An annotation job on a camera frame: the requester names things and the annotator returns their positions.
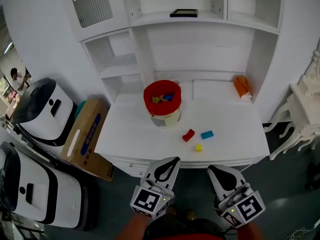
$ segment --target carved table leg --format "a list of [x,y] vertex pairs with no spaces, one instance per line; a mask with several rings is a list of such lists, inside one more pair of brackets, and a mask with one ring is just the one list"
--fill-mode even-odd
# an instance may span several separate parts
[[315,150],[316,145],[318,144],[319,141],[320,141],[320,137],[317,137],[315,141],[312,143],[311,150]]
[[279,123],[279,121],[283,118],[284,112],[289,111],[291,96],[292,95],[288,97],[287,102],[283,104],[275,113],[274,117],[271,119],[272,124],[269,127],[264,128],[265,133],[270,132],[273,128],[275,128],[277,123]]
[[301,137],[301,129],[295,129],[292,135],[280,146],[278,147],[270,156],[269,159],[273,160],[276,158],[276,156],[284,151],[285,149],[289,148],[292,146],[297,140],[300,139]]
[[315,137],[310,137],[309,139],[304,139],[304,141],[307,141],[306,143],[303,143],[299,148],[298,148],[298,151],[301,151],[301,149],[307,145],[309,145],[313,140],[314,140]]
[[279,138],[281,139],[281,138],[283,138],[284,136],[286,136],[287,133],[288,133],[288,131],[289,131],[289,129],[290,129],[291,127],[295,127],[295,124],[294,124],[293,122],[288,123],[288,125],[286,126],[283,134],[280,134],[280,135],[279,135]]
[[301,137],[294,142],[293,144],[291,144],[290,146],[288,146],[282,153],[285,154],[289,149],[293,148],[295,145],[297,145],[300,141],[302,141]]

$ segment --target cardboard box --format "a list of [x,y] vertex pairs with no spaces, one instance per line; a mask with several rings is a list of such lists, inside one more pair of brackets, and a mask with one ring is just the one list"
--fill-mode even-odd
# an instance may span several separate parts
[[61,157],[77,168],[111,182],[113,164],[94,152],[108,111],[102,99],[87,99],[66,139]]

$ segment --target orange object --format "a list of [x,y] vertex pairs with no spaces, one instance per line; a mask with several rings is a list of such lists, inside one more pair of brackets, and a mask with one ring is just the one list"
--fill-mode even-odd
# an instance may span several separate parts
[[237,76],[234,79],[233,83],[236,91],[238,92],[241,98],[244,95],[249,95],[250,98],[252,97],[252,88],[248,82],[248,79],[245,76]]

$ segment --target cabinet door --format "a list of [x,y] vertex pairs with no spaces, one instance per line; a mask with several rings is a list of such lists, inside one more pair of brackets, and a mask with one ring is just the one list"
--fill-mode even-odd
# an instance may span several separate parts
[[123,0],[62,0],[78,42],[129,27]]

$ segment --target white ornate furniture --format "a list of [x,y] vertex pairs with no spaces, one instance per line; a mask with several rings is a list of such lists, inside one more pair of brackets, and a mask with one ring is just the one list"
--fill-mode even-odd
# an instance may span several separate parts
[[288,149],[301,141],[306,141],[306,143],[301,145],[298,151],[316,139],[311,147],[315,149],[320,140],[317,134],[320,133],[320,59],[317,50],[313,52],[311,64],[299,84],[290,84],[290,88],[293,93],[276,112],[271,120],[272,124],[264,128],[264,132],[271,131],[283,119],[286,112],[289,112],[292,122],[287,125],[284,133],[279,137],[283,138],[291,127],[294,127],[294,132],[270,155],[270,160],[275,159],[280,152],[286,153]]

